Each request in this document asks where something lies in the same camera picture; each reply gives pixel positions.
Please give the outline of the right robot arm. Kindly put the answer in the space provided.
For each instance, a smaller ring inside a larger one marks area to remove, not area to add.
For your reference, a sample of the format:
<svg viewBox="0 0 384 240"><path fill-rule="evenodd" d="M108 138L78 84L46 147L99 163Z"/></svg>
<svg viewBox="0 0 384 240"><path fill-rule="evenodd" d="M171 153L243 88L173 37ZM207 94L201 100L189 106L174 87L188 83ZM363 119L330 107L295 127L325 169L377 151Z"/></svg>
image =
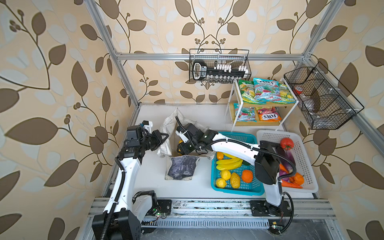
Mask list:
<svg viewBox="0 0 384 240"><path fill-rule="evenodd" d="M192 152L198 154L209 151L222 152L240 158L254 166L256 179L264 186L266 194L266 208L280 209L284 193L282 190L283 179L293 177L297 173L295 164L284 156L278 155L267 145L261 147L239 140L231 139L218 133L198 129L193 124L182 125L177 120L176 134L183 140L178 144L177 151L182 155Z"/></svg>

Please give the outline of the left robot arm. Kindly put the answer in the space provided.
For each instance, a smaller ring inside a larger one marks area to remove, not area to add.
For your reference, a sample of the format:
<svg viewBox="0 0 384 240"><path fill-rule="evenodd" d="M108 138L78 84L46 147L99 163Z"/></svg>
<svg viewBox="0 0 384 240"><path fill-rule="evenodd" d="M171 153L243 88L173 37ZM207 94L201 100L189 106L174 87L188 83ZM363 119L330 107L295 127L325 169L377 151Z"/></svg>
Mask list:
<svg viewBox="0 0 384 240"><path fill-rule="evenodd" d="M169 134L152 130L152 126L151 121L143 121L126 131L126 138L115 157L117 182L103 213L96 215L92 222L97 240L140 239L144 217L158 209L154 191L134 192L146 151L157 150L169 137Z"/></svg>

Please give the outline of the teal red snack bag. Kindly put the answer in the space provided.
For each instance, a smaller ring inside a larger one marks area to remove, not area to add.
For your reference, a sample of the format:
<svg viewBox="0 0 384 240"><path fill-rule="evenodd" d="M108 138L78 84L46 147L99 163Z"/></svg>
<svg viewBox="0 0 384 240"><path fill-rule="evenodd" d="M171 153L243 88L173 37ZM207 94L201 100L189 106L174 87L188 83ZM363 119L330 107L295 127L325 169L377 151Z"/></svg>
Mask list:
<svg viewBox="0 0 384 240"><path fill-rule="evenodd" d="M281 100L279 83L273 80L254 78L255 97L258 102L278 102Z"/></svg>

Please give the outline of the cream canvas grocery bag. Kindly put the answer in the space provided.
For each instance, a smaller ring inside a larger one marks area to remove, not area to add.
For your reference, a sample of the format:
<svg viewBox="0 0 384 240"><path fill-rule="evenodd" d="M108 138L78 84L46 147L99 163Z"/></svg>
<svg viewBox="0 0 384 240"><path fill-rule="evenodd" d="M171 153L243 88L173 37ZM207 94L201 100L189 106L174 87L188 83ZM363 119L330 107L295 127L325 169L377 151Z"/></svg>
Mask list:
<svg viewBox="0 0 384 240"><path fill-rule="evenodd" d="M190 181L201 158L209 161L214 158L213 151L196 149L198 143L193 134L201 137L207 130L209 128L185 118L178 109L165 119L160 132L169 137L160 146L157 155L166 159L166 181Z"/></svg>

